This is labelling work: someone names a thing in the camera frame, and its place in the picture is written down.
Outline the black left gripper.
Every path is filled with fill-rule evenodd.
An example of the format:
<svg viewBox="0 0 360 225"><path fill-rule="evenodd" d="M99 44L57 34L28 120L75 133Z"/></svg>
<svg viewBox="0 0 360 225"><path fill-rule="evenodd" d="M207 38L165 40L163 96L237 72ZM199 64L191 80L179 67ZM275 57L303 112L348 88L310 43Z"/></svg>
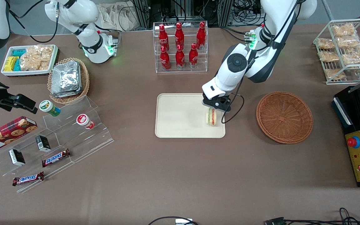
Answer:
<svg viewBox="0 0 360 225"><path fill-rule="evenodd" d="M211 108L214 108L216 114L220 114L220 111L224 113L231 111L231 99L229 98L229 96L215 96L212 99L208 99L208 97L204 93L202 94L202 96L202 104L205 105L205 110L207 112Z"/></svg>

